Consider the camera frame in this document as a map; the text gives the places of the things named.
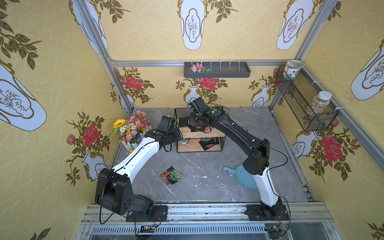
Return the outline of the red black tea bag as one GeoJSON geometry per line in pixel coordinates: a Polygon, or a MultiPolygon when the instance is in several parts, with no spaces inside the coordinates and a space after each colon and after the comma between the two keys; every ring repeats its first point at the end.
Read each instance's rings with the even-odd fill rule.
{"type": "Polygon", "coordinates": [[[171,171],[169,171],[169,170],[164,171],[161,174],[161,178],[164,181],[164,183],[166,184],[166,186],[169,185],[171,183],[170,182],[170,180],[171,180],[171,171]]]}

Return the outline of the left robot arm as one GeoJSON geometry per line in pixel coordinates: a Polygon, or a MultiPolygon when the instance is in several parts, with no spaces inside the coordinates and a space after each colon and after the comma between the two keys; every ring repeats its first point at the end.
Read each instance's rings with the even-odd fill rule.
{"type": "Polygon", "coordinates": [[[163,116],[160,124],[154,130],[146,132],[138,147],[121,163],[112,169],[103,169],[99,173],[95,202],[100,208],[105,208],[120,216],[128,213],[138,213],[151,218],[154,203],[151,199],[135,195],[132,183],[141,168],[161,148],[182,139],[176,127],[176,119],[163,116]]]}

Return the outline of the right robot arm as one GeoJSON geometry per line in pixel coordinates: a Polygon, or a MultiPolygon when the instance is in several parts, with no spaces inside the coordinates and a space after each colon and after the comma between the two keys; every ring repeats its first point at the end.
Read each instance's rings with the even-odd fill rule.
{"type": "Polygon", "coordinates": [[[248,156],[243,162],[245,171],[253,177],[261,196],[261,207],[256,210],[248,209],[249,217],[262,215],[267,220],[289,220],[291,211],[289,205],[284,205],[286,199],[276,193],[270,177],[270,142],[248,133],[231,119],[223,107],[209,107],[202,98],[189,103],[194,111],[194,122],[198,126],[213,127],[237,144],[248,156]]]}

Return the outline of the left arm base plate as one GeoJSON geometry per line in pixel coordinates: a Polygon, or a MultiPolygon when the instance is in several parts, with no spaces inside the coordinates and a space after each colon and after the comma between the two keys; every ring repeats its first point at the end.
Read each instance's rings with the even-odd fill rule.
{"type": "Polygon", "coordinates": [[[149,213],[129,212],[126,217],[126,222],[133,223],[138,222],[155,222],[162,223],[167,221],[168,206],[166,205],[154,205],[149,213]]]}

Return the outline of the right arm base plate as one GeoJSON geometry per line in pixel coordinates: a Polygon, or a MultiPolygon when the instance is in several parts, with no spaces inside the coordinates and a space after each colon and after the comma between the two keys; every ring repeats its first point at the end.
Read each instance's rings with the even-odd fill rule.
{"type": "Polygon", "coordinates": [[[265,205],[246,205],[244,212],[250,221],[289,221],[290,215],[286,206],[281,205],[277,208],[265,205]]]}

